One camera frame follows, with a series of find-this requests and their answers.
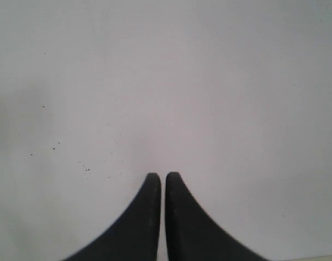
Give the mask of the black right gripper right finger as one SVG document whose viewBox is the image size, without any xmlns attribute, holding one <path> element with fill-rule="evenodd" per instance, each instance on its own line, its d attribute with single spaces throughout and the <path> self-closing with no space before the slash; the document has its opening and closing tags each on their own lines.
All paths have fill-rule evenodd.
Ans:
<svg viewBox="0 0 332 261">
<path fill-rule="evenodd" d="M 169 260 L 261 260 L 207 215 L 177 172 L 165 181 L 165 233 Z"/>
</svg>

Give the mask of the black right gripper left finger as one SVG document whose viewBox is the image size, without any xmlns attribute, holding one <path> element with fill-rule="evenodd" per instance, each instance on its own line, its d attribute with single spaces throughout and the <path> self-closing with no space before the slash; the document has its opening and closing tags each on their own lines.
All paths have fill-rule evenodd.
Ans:
<svg viewBox="0 0 332 261">
<path fill-rule="evenodd" d="M 119 218 L 66 260 L 156 260 L 160 215 L 161 180 L 149 173 Z"/>
</svg>

